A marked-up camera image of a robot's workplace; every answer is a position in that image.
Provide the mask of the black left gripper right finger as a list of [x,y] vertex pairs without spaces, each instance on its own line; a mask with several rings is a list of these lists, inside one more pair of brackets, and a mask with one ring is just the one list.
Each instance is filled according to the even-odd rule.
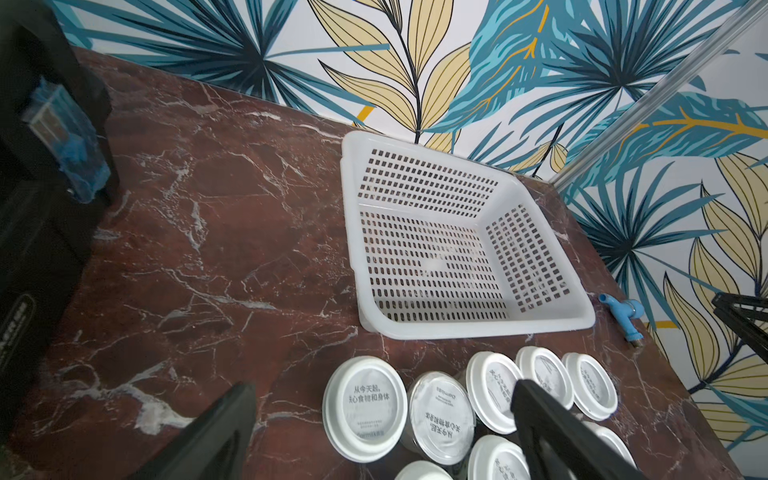
[[644,477],[532,380],[516,383],[511,411],[533,479]]

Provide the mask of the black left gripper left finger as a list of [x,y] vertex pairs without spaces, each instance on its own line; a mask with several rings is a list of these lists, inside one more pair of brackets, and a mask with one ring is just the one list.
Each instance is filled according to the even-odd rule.
[[186,426],[131,479],[240,479],[256,423],[257,396],[239,382]]

